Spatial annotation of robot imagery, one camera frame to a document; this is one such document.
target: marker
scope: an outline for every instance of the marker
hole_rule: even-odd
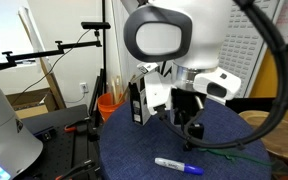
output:
[[[160,166],[176,169],[179,171],[184,171],[185,173],[196,174],[196,175],[202,175],[204,173],[204,170],[200,167],[192,166],[189,164],[184,164],[181,162],[176,162],[176,161],[172,161],[168,159],[155,158],[155,163]]]

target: orange bucket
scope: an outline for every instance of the orange bucket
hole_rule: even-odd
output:
[[[103,94],[97,99],[97,106],[102,115],[104,123],[108,120],[111,114],[123,103],[124,101],[113,105],[111,93]]]

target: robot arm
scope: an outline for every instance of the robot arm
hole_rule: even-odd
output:
[[[233,98],[241,81],[218,67],[218,53],[224,41],[232,2],[229,0],[147,2],[148,4],[130,14],[124,27],[124,41],[129,52],[141,61],[173,61],[171,86],[163,84],[156,75],[154,77],[150,74],[146,77],[146,83],[153,87],[147,90],[148,104],[152,104],[151,113],[155,113],[161,107],[167,107],[169,99],[166,95],[169,93],[166,92],[169,92],[171,87],[210,94],[222,99]],[[288,45],[285,45],[282,36],[269,18],[253,4],[253,0],[234,0],[234,2],[245,12],[273,52],[279,79],[277,97],[270,115],[254,133],[222,144],[205,143],[188,134],[187,127],[199,117],[202,112],[200,108],[197,115],[185,125],[184,134],[177,132],[183,139],[198,147],[243,146],[273,130],[288,109]],[[159,96],[161,98],[157,97],[156,91],[162,92]]]

